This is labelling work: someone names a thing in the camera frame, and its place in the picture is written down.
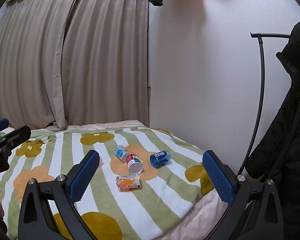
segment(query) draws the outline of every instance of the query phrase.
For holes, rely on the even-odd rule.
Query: bed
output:
[[[12,130],[4,130],[0,137]],[[117,145],[141,159],[141,189],[118,191],[115,177],[128,171],[114,154]],[[203,169],[204,151],[165,130],[131,120],[68,126],[59,132],[32,130],[31,138],[9,157],[10,169],[0,174],[4,221],[11,239],[18,238],[27,181],[33,177],[49,181],[67,174],[91,149],[99,152],[100,166],[75,207],[99,240],[204,239],[228,206]],[[172,160],[155,169],[149,156],[162,150],[168,150]],[[53,201],[50,206],[62,235],[71,239]]]

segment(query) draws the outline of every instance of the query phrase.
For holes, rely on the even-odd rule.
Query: plastic package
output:
[[[121,175],[115,178],[119,191],[129,191],[133,188],[140,188],[140,178],[135,175]]]

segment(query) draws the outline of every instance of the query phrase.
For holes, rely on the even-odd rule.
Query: beige curtain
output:
[[[13,127],[66,127],[60,64],[73,2],[13,0],[0,22],[0,119]]]
[[[61,64],[70,125],[149,125],[147,20],[147,0],[80,0]]]

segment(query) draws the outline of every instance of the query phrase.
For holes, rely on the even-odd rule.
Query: blanket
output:
[[[141,159],[141,189],[118,190],[115,178],[129,173],[126,163],[115,156],[117,145]],[[0,199],[11,239],[18,238],[18,216],[27,181],[50,181],[67,174],[91,149],[99,153],[100,165],[75,207],[99,240],[156,238],[213,189],[201,164],[204,151],[166,131],[144,126],[33,131],[31,139],[13,150],[10,169],[0,174]],[[172,160],[153,168],[149,156],[162,150],[170,152]],[[61,234],[71,239],[55,203],[51,201],[50,206]]]

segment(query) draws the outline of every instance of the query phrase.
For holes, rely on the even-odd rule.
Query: red label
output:
[[[127,158],[126,158],[126,163],[128,164],[129,161],[132,161],[134,156],[138,158],[138,156],[135,155],[135,154],[128,155]]]

